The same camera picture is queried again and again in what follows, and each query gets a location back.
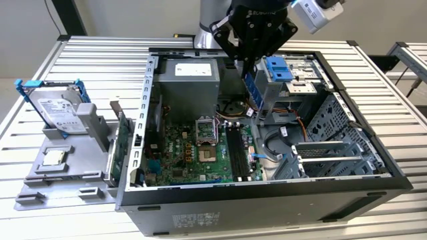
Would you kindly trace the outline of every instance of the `blue drive latch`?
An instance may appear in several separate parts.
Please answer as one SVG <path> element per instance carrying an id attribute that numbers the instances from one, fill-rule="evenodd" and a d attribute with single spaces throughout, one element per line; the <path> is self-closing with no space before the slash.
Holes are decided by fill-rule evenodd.
<path id="1" fill-rule="evenodd" d="M 268 56 L 265 57 L 266 69 L 270 73 L 273 82 L 290 82 L 293 79 L 288 65 L 282 57 Z"/>

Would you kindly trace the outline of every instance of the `ram slot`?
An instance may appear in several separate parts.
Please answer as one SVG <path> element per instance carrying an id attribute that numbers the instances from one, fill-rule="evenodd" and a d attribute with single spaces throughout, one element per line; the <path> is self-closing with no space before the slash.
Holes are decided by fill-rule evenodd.
<path id="1" fill-rule="evenodd" d="M 241 141 L 240 127 L 237 125 L 226 126 L 225 135 L 233 180 L 237 182 L 248 181 L 250 174 L 244 144 Z"/>

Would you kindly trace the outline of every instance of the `aluminum workbench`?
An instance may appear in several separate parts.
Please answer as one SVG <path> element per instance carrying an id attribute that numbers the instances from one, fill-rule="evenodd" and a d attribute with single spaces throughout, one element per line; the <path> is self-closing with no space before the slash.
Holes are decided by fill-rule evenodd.
<path id="1" fill-rule="evenodd" d="M 396 56 L 409 68 L 406 77 L 418 77 L 427 83 L 427 43 L 396 42 L 386 55 Z"/>
<path id="2" fill-rule="evenodd" d="M 57 41 L 34 80 L 84 81 L 97 114 L 116 118 L 109 98 L 124 113 L 138 109 L 148 47 L 190 48 L 190 38 L 76 36 Z M 208 232 L 174 239 L 427 239 L 427 120 L 354 44 L 345 41 L 289 41 L 281 50 L 320 51 L 380 140 L 406 174 L 413 190 L 348 223 Z M 108 240 L 142 239 L 137 227 L 113 204 L 14 211 L 43 135 L 42 122 L 19 98 L 0 125 L 0 238 Z"/>

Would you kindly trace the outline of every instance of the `white camera housing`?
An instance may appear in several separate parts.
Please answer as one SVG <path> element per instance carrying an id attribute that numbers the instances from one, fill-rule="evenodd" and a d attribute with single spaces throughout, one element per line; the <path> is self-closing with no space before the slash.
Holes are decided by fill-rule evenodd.
<path id="1" fill-rule="evenodd" d="M 341 3 L 337 2 L 328 9 L 322 9 L 317 5 L 316 0 L 294 0 L 290 7 L 302 23 L 309 28 L 310 34 L 316 33 L 344 11 Z"/>

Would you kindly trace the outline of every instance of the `hard drive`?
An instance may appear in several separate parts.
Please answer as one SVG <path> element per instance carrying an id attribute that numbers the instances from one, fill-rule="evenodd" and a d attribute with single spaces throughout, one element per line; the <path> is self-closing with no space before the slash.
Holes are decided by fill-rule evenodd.
<path id="1" fill-rule="evenodd" d="M 86 129 L 77 117 L 78 104 L 89 103 L 82 82 L 25 82 L 17 79 L 15 90 L 33 106 L 46 128 L 58 129 L 65 134 L 86 134 Z"/>

